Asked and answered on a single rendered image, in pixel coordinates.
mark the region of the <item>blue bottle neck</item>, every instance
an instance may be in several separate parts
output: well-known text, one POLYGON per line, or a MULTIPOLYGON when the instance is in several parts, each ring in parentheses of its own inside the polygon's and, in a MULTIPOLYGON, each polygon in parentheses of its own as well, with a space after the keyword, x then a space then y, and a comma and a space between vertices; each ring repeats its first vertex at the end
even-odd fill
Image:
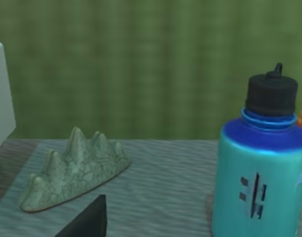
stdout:
POLYGON ((279 117, 268 117, 255 114, 243 108, 241 110, 243 121, 251 127, 259 130, 280 131, 293 126, 297 120, 295 114, 279 117))

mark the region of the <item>gray tabletop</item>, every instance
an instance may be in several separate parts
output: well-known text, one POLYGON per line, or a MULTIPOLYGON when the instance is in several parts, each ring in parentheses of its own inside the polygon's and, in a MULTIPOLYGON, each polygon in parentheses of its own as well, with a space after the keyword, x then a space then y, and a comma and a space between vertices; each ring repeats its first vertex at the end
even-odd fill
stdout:
MULTIPOLYGON (((108 237, 210 237, 216 141, 120 141, 132 165, 105 185, 35 214, 17 205, 48 149, 65 140, 7 141, 0 148, 0 237, 55 236, 98 195, 106 194, 108 237)), ((302 215, 299 224, 302 237, 302 215)))

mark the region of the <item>blue bottle shoulder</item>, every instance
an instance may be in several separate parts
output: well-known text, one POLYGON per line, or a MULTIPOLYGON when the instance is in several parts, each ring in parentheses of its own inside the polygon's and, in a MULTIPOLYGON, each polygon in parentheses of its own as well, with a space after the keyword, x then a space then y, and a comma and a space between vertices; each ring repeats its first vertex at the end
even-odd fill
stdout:
POLYGON ((302 128, 290 118, 267 118, 242 110, 242 117, 226 123, 222 133, 236 143, 275 152, 301 150, 302 128))

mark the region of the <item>white box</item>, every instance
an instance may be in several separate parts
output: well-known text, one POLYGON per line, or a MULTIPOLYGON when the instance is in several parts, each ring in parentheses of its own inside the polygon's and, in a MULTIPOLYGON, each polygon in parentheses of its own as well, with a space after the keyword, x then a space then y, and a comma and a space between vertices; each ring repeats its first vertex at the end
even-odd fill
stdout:
POLYGON ((4 49, 0 43, 0 145, 16 128, 4 49))

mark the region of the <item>blue bottle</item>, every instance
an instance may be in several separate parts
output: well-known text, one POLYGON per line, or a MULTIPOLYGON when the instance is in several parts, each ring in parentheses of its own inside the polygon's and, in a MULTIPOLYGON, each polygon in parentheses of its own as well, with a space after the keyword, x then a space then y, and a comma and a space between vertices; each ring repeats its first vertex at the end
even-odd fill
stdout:
POLYGON ((220 133, 214 237, 295 237, 302 205, 298 84, 272 72, 249 79, 241 117, 220 133))

